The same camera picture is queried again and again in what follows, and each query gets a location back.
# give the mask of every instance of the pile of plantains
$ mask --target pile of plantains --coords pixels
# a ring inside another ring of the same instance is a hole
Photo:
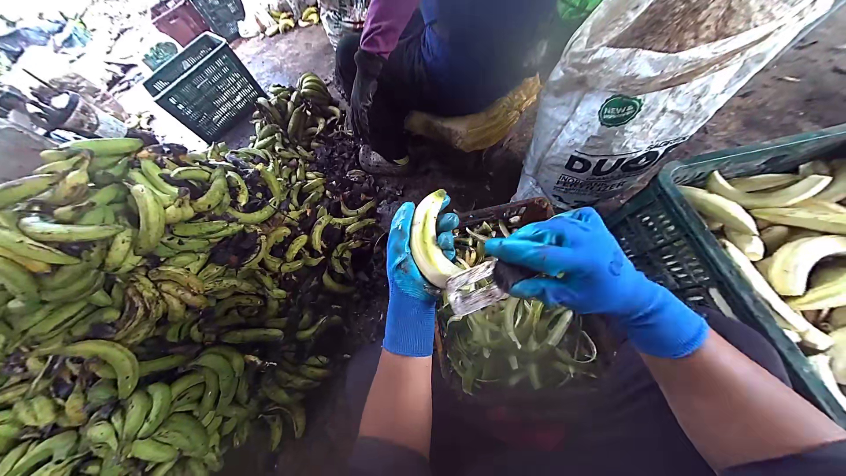
[[[303,434],[382,230],[322,81],[272,93],[252,147],[75,141],[0,185],[0,476],[200,476],[257,419]]]

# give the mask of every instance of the green logo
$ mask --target green logo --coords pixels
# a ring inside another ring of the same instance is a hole
[[[599,124],[606,127],[626,125],[640,112],[643,101],[637,97],[615,94],[599,108]]]

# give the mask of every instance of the black plastic crate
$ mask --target black plastic crate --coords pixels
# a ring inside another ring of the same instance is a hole
[[[212,142],[255,110],[261,86],[220,36],[206,32],[144,81],[156,104]]]
[[[238,20],[244,19],[241,0],[192,0],[212,31],[231,42],[241,37]]]
[[[676,186],[702,186],[713,170],[732,179],[787,172],[811,159],[837,157],[846,157],[846,124],[671,162],[607,217],[606,224],[650,279],[688,303],[719,309],[761,333],[778,350],[796,391],[846,428],[846,412]]]

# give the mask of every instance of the forearm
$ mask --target forearm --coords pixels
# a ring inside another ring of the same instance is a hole
[[[420,0],[372,0],[367,9],[361,49],[387,58]]]
[[[641,355],[716,470],[846,440],[846,431],[713,330],[687,357]]]
[[[429,457],[431,356],[405,357],[382,349],[361,416],[359,437],[364,436]]]

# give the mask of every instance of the black glove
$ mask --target black glove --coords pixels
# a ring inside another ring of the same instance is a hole
[[[370,134],[370,108],[373,104],[373,93],[376,92],[376,78],[382,71],[385,58],[368,53],[362,49],[355,52],[355,81],[350,95],[352,108],[353,134],[367,140]]]

